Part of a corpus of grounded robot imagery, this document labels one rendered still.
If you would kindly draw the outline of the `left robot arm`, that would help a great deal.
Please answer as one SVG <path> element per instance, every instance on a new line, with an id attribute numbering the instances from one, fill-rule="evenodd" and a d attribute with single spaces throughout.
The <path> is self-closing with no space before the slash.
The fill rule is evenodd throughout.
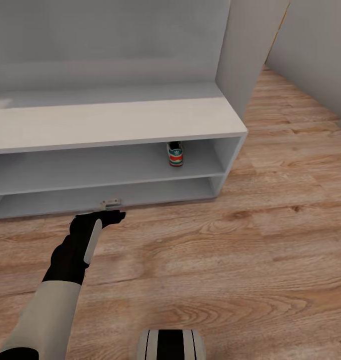
<path id="1" fill-rule="evenodd" d="M 0 360 L 65 360 L 77 301 L 101 230 L 125 218 L 109 210 L 121 198 L 100 199 L 98 212 L 76 215 L 25 312 L 0 347 Z"/>

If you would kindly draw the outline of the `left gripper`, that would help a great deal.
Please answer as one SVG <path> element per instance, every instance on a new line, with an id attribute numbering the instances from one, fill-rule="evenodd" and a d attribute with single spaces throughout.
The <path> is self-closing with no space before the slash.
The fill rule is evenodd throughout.
<path id="1" fill-rule="evenodd" d="M 121 220 L 124 219 L 126 216 L 125 212 L 120 212 L 119 210 L 104 210 L 100 211 L 99 213 L 106 218 L 105 227 L 107 227 L 108 225 L 120 223 Z"/>

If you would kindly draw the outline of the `robot trunk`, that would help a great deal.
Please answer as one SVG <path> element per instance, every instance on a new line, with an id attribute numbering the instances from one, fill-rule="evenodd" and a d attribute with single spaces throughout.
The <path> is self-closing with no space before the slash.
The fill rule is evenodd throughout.
<path id="1" fill-rule="evenodd" d="M 134 360 L 207 360 L 198 329 L 143 329 Z"/>

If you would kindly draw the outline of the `gym shoe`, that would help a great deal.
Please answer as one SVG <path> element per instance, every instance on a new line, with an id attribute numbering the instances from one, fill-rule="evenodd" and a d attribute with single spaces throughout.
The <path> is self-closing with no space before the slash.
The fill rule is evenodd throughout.
<path id="1" fill-rule="evenodd" d="M 183 165 L 183 148 L 181 141 L 165 142 L 169 163 L 172 167 L 180 167 Z"/>

